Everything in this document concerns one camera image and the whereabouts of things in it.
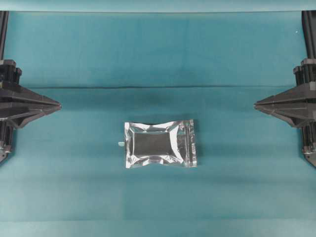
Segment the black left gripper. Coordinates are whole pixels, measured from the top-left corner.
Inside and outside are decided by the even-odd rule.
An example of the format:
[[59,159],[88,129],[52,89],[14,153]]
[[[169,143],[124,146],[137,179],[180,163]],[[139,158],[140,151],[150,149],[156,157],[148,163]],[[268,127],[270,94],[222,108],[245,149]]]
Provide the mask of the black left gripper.
[[[61,104],[23,86],[19,80],[22,70],[14,60],[0,61],[0,161],[12,152],[14,129],[25,127],[30,122],[61,110]],[[42,104],[51,108],[27,109],[12,107],[12,102]]]

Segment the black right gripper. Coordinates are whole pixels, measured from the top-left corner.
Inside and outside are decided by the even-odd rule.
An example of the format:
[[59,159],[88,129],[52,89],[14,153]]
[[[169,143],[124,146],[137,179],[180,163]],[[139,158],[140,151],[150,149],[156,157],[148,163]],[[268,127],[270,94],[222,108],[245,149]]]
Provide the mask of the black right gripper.
[[[296,87],[257,101],[254,108],[288,123],[291,127],[301,128],[302,153],[306,161],[316,165],[316,60],[305,58],[301,65],[293,69]],[[265,104],[301,101],[305,109],[277,109]]]

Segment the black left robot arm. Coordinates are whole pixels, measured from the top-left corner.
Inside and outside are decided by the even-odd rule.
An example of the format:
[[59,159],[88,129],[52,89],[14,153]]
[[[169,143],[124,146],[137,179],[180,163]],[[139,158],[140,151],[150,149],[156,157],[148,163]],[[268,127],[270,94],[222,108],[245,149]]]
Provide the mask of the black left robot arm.
[[14,130],[61,109],[61,104],[19,84],[22,70],[5,60],[8,11],[0,12],[0,161],[12,152]]

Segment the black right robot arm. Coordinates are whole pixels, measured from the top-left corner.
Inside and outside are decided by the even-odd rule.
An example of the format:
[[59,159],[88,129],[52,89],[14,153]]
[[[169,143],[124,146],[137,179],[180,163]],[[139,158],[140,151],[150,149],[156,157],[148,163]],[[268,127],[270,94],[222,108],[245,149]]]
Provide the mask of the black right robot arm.
[[302,11],[307,58],[293,69],[296,86],[254,104],[254,109],[278,118],[302,134],[302,153],[316,165],[316,12]]

